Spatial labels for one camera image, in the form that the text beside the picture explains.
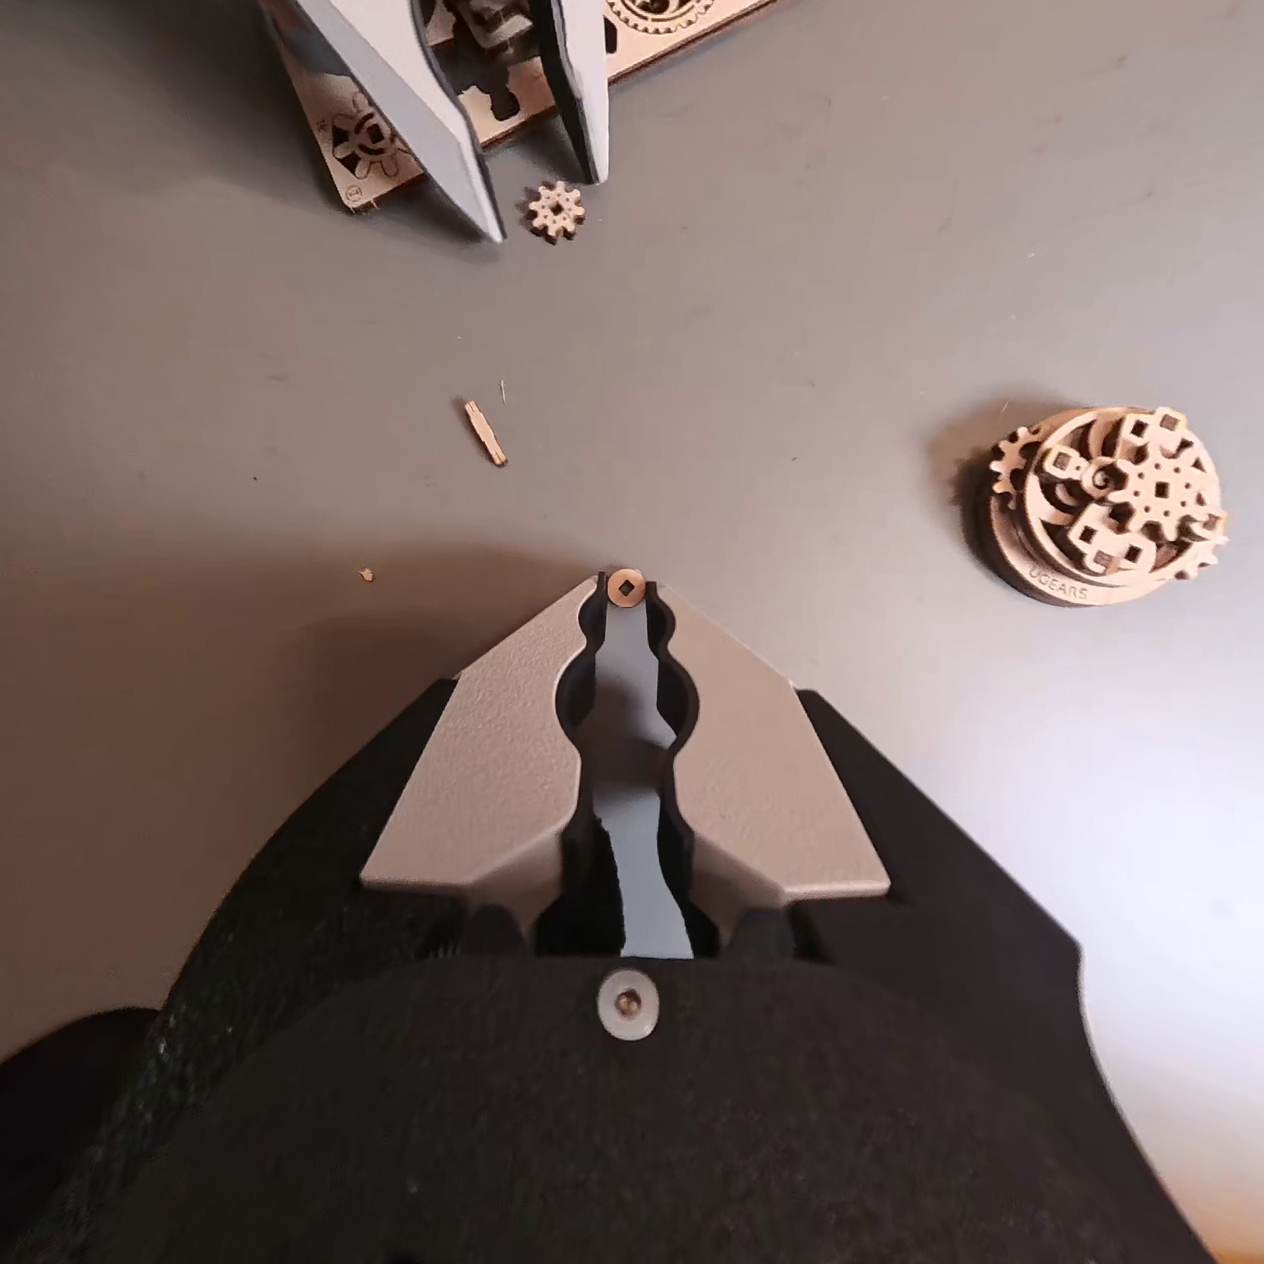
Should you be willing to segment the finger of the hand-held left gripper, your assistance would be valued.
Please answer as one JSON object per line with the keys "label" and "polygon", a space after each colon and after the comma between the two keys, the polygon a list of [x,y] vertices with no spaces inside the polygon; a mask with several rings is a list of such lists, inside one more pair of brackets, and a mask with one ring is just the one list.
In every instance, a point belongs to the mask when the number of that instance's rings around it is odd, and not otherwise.
{"label": "finger of the hand-held left gripper", "polygon": [[531,23],[552,99],[575,151],[582,178],[609,178],[609,93],[605,5],[530,2]]}
{"label": "finger of the hand-held left gripper", "polygon": [[432,54],[418,3],[260,8],[348,211],[423,175],[471,227],[506,241],[480,140]]}

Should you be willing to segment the grey desk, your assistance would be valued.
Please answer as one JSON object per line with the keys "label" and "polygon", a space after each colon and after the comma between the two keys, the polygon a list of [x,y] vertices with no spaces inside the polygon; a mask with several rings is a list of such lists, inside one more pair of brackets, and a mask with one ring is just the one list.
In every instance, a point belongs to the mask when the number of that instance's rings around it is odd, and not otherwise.
{"label": "grey desk", "polygon": [[[611,95],[575,242],[328,193],[253,3],[3,3],[3,1053],[158,1007],[292,810],[609,564],[1080,941],[1129,1123],[1261,1255],[1261,3],[776,3]],[[487,459],[463,403],[509,456]],[[990,452],[1171,406],[1189,581],[984,560]]]}

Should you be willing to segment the two-hole wooden puzzle sheet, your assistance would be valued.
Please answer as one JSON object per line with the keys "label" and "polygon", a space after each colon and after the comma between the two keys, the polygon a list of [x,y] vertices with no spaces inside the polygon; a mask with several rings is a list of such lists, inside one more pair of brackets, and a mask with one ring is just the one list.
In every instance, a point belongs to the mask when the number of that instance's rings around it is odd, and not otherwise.
{"label": "two-hole wooden puzzle sheet", "polygon": [[[606,2],[609,84],[719,35],[766,2]],[[361,211],[423,176],[423,166],[299,3],[263,3],[280,59],[342,203]],[[483,148],[555,111],[528,3],[421,3],[424,36]]]}

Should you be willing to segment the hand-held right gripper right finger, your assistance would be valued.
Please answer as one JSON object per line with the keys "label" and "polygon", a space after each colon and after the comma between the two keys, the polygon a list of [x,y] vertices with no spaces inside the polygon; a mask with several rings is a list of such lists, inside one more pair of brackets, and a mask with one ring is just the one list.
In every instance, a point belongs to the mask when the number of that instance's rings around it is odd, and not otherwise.
{"label": "hand-held right gripper right finger", "polygon": [[670,587],[645,588],[656,707],[658,862],[689,941],[751,912],[885,897],[891,877],[797,689]]}

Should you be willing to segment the round wooden gear model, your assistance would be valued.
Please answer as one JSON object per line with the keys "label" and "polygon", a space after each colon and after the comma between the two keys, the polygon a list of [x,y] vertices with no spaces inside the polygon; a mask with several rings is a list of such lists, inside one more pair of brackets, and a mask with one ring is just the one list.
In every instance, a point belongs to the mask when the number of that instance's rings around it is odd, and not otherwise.
{"label": "round wooden gear model", "polygon": [[1211,455],[1171,406],[1071,408],[1017,427],[992,449],[974,513],[992,570],[1062,608],[1195,579],[1228,543]]}

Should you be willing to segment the small wooden gear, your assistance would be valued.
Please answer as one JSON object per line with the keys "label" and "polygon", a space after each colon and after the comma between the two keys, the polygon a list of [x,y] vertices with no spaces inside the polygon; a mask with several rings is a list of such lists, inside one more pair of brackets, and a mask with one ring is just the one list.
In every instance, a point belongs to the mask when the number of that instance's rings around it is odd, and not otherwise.
{"label": "small wooden gear", "polygon": [[545,182],[528,194],[519,205],[519,215],[531,235],[551,245],[573,241],[588,214],[579,187],[563,181]]}

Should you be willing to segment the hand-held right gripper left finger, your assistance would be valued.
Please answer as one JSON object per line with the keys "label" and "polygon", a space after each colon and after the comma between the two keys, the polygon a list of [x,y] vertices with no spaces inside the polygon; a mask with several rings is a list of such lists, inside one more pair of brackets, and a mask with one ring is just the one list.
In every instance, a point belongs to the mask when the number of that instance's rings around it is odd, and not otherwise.
{"label": "hand-held right gripper left finger", "polygon": [[560,712],[605,637],[605,575],[566,591],[456,676],[363,888],[498,906],[530,932],[564,888],[581,756]]}

